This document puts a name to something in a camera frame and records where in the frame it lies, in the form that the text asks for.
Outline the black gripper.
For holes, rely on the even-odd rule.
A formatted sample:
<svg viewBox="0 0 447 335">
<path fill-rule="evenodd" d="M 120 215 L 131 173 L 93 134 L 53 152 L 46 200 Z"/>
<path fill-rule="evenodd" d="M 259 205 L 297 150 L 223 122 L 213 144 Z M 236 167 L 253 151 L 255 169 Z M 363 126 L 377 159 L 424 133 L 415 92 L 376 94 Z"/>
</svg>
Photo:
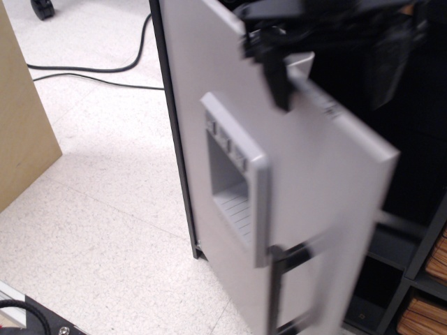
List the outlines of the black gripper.
<svg viewBox="0 0 447 335">
<path fill-rule="evenodd" d="M 275 105 L 291 110 L 292 54 L 359 53 L 368 105 L 394 96 L 413 44 L 424 34 L 428 1 L 240 1 L 244 55 L 260 63 Z"/>
</svg>

